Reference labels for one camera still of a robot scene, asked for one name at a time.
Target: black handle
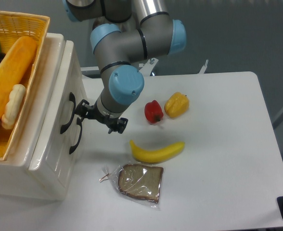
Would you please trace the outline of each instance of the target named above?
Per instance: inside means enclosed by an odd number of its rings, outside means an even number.
[[[78,136],[78,141],[77,141],[77,143],[76,143],[74,146],[71,146],[71,147],[70,147],[70,150],[69,150],[69,154],[70,154],[70,155],[71,155],[71,154],[76,150],[76,148],[78,147],[79,142],[80,142],[80,139],[82,138],[82,133],[83,133],[82,120],[81,120],[79,117],[76,119],[76,124],[80,126],[80,132],[79,132],[79,136]]]
[[[73,121],[73,118],[74,118],[74,115],[75,115],[76,102],[75,102],[75,96],[72,92],[70,92],[69,101],[73,102],[73,110],[72,110],[71,118],[70,118],[70,120],[67,124],[61,125],[60,134],[63,134],[65,131],[68,130],[68,128],[72,124],[72,121]]]

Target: cabinet door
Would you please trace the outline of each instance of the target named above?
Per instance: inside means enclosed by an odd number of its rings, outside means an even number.
[[[82,100],[82,74],[74,44],[66,42],[55,88],[36,145],[30,173],[53,199],[63,199],[78,148],[69,154],[80,134],[75,106]]]

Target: white table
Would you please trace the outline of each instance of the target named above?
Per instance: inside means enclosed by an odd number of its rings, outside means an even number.
[[[90,103],[102,90],[84,79]],[[190,109],[149,125],[143,107],[164,106],[176,91]],[[140,98],[123,114],[125,132],[107,134],[96,121],[83,122],[85,151],[77,160],[63,202],[0,195],[0,230],[237,230],[283,226],[276,198],[283,196],[283,163],[258,79],[250,72],[145,78]],[[104,173],[132,160],[129,140],[158,148],[185,141],[165,168],[160,211],[119,197]]]

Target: red bell pepper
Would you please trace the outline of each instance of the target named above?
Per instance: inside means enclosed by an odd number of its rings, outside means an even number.
[[[154,124],[161,121],[163,115],[162,108],[156,100],[145,105],[145,116],[150,123]]]

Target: baguette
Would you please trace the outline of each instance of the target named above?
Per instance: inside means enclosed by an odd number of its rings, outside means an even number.
[[[19,84],[31,64],[37,43],[31,37],[20,37],[0,63],[0,119],[5,112],[10,92]]]

